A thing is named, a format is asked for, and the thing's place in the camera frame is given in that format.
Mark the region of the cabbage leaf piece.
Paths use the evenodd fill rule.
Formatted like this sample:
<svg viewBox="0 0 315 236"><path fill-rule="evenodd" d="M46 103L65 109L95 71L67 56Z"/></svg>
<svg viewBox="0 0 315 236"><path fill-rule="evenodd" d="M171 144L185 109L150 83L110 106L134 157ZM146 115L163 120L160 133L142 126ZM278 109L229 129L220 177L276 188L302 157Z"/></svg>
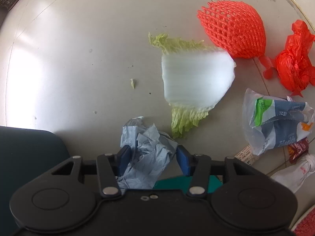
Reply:
<svg viewBox="0 0 315 236"><path fill-rule="evenodd" d="M162 33L148 36L162 52L164 98L171 106L171 132L182 137L224 97L235 79L236 63L227 51L203 41Z"/></svg>

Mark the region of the dark teal trash bin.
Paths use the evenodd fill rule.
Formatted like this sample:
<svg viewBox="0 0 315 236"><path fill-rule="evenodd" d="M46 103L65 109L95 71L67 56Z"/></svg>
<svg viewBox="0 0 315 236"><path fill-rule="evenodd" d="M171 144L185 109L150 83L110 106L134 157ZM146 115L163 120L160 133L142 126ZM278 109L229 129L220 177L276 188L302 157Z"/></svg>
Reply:
<svg viewBox="0 0 315 236"><path fill-rule="evenodd" d="M61 138L48 131L1 127L1 235L11 235L17 225L9 202L15 191L68 159Z"/></svg>

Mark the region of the right red fuzzy slipper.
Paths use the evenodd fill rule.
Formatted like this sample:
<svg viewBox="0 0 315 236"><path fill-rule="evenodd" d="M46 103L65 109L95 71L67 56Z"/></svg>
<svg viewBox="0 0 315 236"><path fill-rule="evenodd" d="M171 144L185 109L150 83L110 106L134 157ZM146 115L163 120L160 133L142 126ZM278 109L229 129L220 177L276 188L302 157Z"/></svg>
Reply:
<svg viewBox="0 0 315 236"><path fill-rule="evenodd" d="M315 234L314 223L314 209L303 217L293 229L295 235L298 236L314 236Z"/></svg>

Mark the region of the long beige paper wrapper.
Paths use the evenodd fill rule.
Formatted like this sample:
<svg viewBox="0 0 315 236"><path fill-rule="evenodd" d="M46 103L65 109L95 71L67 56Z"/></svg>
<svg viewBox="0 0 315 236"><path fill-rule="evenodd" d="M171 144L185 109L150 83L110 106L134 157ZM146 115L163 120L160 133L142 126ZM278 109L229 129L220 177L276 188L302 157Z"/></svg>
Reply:
<svg viewBox="0 0 315 236"><path fill-rule="evenodd" d="M236 159L252 166L257 160L259 160L259 156L253 154L250 145L246 146L243 150L235 155Z"/></svg>

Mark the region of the green sponge cloth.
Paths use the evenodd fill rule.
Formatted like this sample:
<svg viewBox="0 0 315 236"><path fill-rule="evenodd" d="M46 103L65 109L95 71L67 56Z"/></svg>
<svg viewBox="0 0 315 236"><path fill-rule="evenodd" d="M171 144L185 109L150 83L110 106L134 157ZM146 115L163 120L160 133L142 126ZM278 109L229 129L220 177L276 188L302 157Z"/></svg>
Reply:
<svg viewBox="0 0 315 236"><path fill-rule="evenodd" d="M155 183L153 190L182 190L187 193L190 187L192 177L176 176L159 180ZM214 175L210 175L207 193L213 193L217 188L221 187L222 182Z"/></svg>

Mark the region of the blue white snack wrapper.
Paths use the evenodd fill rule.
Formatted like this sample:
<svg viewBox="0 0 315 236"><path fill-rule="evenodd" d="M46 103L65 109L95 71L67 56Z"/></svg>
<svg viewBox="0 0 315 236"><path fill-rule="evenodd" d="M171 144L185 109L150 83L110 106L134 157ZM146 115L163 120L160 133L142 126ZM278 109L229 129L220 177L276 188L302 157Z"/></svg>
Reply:
<svg viewBox="0 0 315 236"><path fill-rule="evenodd" d="M246 89L242 127L254 155L296 143L312 133L314 109L306 102L266 96Z"/></svg>

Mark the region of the dark red small wrapper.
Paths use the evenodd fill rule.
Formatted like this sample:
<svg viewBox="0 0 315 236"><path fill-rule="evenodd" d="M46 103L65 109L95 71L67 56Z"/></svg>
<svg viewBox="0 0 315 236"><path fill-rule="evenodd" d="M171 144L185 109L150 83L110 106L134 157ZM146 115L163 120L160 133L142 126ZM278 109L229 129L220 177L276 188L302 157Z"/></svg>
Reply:
<svg viewBox="0 0 315 236"><path fill-rule="evenodd" d="M297 162L299 157L305 155L309 151L309 141L308 138L305 137L300 141L290 144L288 146L288 153L289 153L289 162L291 164Z"/></svg>

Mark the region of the small cabbage scrap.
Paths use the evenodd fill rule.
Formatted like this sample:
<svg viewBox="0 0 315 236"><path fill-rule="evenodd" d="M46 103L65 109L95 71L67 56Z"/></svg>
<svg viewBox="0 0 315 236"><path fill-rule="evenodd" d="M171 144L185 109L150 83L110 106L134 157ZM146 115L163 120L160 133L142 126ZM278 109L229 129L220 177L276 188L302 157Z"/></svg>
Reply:
<svg viewBox="0 0 315 236"><path fill-rule="evenodd" d="M136 82L135 82L134 79L131 78L130 84L131 84L131 87L132 87L133 89L135 89L135 87L136 87Z"/></svg>

